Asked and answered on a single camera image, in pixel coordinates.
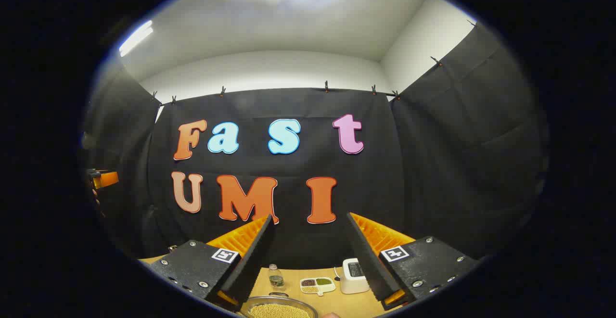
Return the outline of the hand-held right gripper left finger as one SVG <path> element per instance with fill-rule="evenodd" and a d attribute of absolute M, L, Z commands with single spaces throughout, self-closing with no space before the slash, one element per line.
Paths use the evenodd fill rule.
<path fill-rule="evenodd" d="M 150 272 L 180 291 L 237 311 L 248 300 L 273 239 L 267 215 L 209 241 L 187 241 L 149 264 Z"/>

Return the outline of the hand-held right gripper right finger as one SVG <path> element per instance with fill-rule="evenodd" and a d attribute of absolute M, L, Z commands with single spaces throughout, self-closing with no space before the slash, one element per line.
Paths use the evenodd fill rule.
<path fill-rule="evenodd" d="M 434 236 L 414 239 L 355 213 L 346 215 L 346 235 L 372 293 L 387 311 L 425 301 L 480 265 Z"/>

